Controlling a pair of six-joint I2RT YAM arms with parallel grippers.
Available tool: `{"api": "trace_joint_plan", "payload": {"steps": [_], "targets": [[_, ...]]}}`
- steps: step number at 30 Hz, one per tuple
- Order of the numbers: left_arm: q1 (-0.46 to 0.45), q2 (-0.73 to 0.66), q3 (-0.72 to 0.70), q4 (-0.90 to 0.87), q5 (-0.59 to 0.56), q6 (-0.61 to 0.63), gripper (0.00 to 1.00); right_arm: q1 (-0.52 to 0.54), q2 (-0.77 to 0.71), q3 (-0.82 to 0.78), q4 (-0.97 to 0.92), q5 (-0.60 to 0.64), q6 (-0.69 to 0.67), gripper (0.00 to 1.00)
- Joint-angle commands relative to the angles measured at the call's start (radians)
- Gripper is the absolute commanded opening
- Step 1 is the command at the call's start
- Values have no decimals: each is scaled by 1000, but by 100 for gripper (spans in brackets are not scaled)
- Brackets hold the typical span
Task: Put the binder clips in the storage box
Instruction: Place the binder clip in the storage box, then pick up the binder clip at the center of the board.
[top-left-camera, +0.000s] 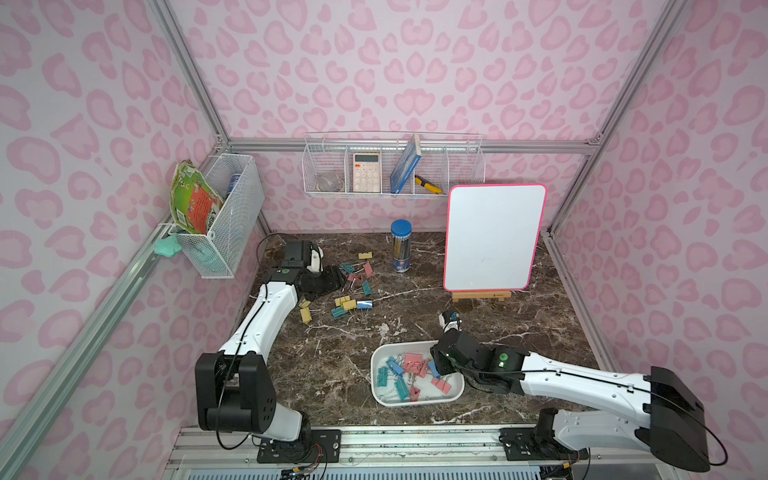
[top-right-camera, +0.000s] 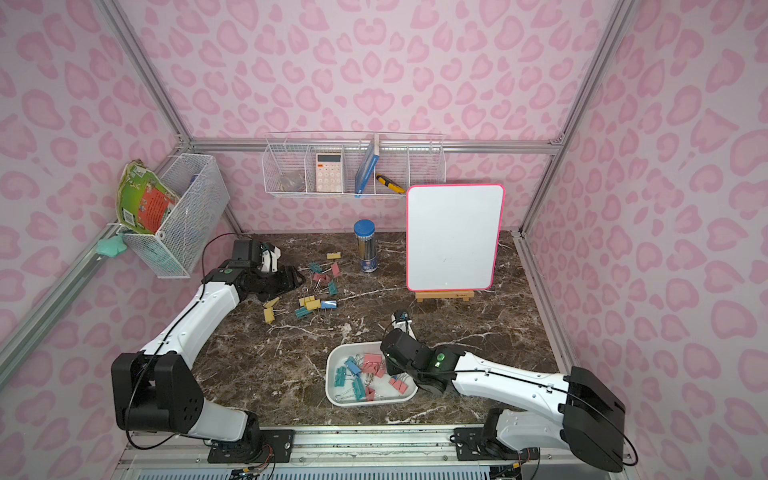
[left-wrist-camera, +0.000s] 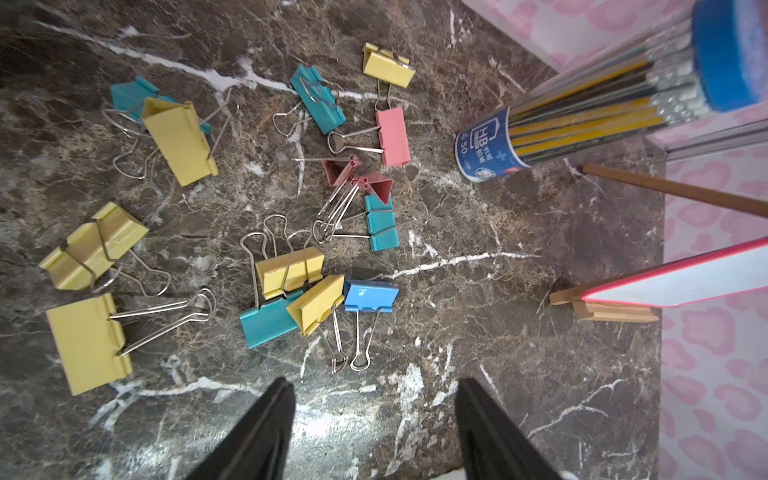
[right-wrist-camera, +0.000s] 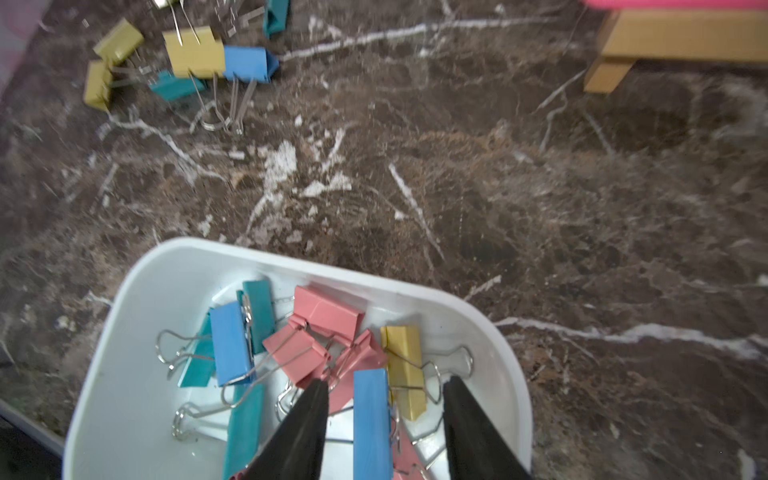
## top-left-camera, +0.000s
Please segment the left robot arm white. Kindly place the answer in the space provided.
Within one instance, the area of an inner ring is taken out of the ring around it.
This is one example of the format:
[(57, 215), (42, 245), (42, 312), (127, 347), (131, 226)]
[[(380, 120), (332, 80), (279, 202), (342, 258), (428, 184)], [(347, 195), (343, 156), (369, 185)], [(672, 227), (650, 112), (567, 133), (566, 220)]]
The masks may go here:
[(256, 300), (232, 337), (195, 364), (199, 427), (242, 432), (276, 444), (310, 444), (304, 415), (281, 405), (267, 367), (272, 346), (300, 300), (314, 301), (340, 290), (345, 277), (324, 264), (322, 249), (308, 240), (286, 243), (281, 263), (271, 269)]

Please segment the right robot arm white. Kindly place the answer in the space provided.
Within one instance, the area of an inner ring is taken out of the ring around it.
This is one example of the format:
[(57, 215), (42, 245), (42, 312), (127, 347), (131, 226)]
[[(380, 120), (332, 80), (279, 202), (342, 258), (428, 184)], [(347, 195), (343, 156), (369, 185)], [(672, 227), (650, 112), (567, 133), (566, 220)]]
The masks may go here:
[(543, 410), (531, 434), (546, 452), (593, 448), (646, 451), (689, 472), (705, 473), (709, 457), (703, 403), (673, 371), (615, 373), (556, 361), (525, 349), (482, 345), (451, 325), (431, 348), (437, 371), (459, 373), (493, 394), (548, 397), (583, 411)]

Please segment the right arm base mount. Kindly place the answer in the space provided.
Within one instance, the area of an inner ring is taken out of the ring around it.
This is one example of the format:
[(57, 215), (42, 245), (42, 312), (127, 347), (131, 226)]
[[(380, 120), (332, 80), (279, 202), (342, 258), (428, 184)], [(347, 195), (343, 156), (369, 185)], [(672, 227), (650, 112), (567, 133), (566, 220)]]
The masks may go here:
[(535, 427), (502, 428), (498, 437), (508, 461), (568, 461), (588, 460), (587, 449), (571, 450), (546, 435), (538, 436)]

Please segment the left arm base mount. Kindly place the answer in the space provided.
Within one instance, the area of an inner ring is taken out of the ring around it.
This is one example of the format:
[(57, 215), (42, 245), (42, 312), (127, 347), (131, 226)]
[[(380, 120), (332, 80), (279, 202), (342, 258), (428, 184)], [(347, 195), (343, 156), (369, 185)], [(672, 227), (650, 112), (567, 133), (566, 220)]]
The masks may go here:
[(295, 441), (263, 440), (258, 448), (260, 464), (338, 463), (340, 429), (303, 430)]

